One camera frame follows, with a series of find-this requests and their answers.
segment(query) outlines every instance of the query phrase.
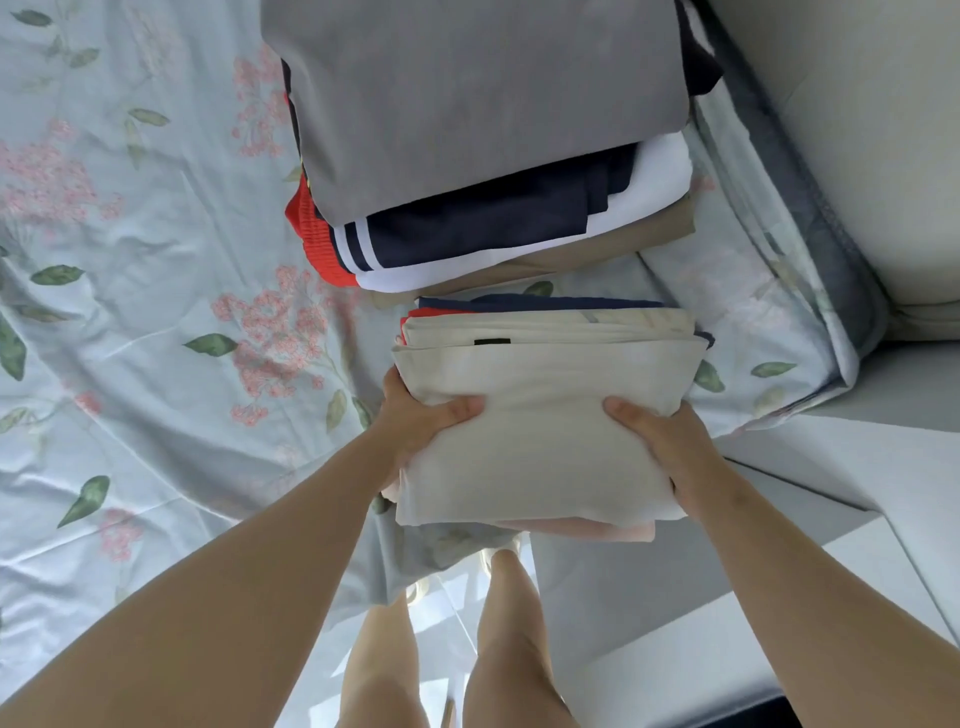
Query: bed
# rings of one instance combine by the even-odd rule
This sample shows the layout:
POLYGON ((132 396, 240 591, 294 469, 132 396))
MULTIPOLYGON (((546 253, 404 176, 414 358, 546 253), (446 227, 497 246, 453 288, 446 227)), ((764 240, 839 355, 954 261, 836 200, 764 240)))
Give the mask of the bed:
MULTIPOLYGON (((0 17, 0 700, 361 432, 409 307, 323 283, 284 219, 300 167, 256 0, 24 3, 0 17)), ((501 288, 694 312, 716 345, 689 398, 717 436, 849 388, 884 326, 775 121, 751 143, 756 87, 728 78, 684 132, 695 234, 501 288)), ((372 509, 324 634, 511 535, 372 509)), ((321 652, 281 724, 320 702, 321 652)))

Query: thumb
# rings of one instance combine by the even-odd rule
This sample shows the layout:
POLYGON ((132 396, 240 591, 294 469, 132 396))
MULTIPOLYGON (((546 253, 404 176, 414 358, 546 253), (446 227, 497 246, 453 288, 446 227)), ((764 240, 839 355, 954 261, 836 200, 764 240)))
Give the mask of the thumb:
POLYGON ((603 400, 603 408, 614 420, 633 430, 644 439, 656 434, 660 417, 646 407, 641 407, 620 397, 607 397, 603 400))
POLYGON ((474 417, 483 412, 485 398, 481 396, 458 397, 456 400, 437 404, 431 409, 437 417, 437 429, 452 427, 474 417))

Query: person's left hand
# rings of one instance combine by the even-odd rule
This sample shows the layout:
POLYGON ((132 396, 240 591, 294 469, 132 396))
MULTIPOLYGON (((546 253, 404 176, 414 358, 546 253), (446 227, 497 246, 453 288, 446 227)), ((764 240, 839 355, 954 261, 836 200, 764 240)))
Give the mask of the person's left hand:
POLYGON ((383 377, 383 391, 386 399, 367 432, 391 450, 398 468, 406 465, 442 429, 476 417, 484 407, 483 397, 458 397, 434 406, 418 402, 407 391, 396 367, 391 367, 383 377))

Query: red garment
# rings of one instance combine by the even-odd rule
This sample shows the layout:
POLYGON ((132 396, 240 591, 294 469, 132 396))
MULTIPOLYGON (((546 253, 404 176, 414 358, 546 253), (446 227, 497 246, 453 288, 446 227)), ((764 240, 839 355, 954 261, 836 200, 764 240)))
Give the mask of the red garment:
POLYGON ((461 311, 453 308, 415 308, 402 319, 400 319, 400 341, 403 346, 407 345, 407 337, 403 335, 403 325, 407 319, 423 319, 430 316, 452 316, 458 313, 476 313, 476 311, 461 311))
POLYGON ((331 285, 341 288, 357 286, 357 277, 340 267, 337 254, 330 240, 330 227, 314 212, 313 198, 306 185, 306 175, 300 171, 300 187, 293 199, 287 204, 287 220, 303 241, 303 251, 310 265, 317 269, 320 277, 331 285))

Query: folded white shirt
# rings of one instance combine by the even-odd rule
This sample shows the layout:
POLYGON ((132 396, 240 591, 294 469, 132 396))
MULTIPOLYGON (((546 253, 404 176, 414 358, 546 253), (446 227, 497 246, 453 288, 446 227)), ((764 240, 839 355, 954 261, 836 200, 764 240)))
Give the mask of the folded white shirt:
POLYGON ((587 344, 689 338, 696 329, 682 308, 594 308, 452 314, 407 319, 407 346, 470 346, 478 339, 514 344, 587 344))
POLYGON ((416 265, 383 268, 373 254, 369 235, 365 239, 360 226, 357 226, 359 242, 367 262, 373 268, 371 271, 361 271, 353 260, 344 228, 333 229, 333 243, 337 246, 337 253, 344 265, 356 276, 357 284, 361 288, 384 293, 414 291, 490 268, 521 255, 556 248, 616 230, 649 217, 682 198, 690 189, 692 174, 693 165, 683 133, 664 134, 639 145, 630 184, 623 192, 617 192, 608 198, 605 211, 587 217, 587 232, 581 235, 568 235, 515 248, 476 251, 416 265))
POLYGON ((672 414, 706 348, 697 336, 395 348, 418 400, 487 396, 479 417, 439 433, 400 472, 396 522, 682 518, 669 478, 602 402, 618 395, 672 414))

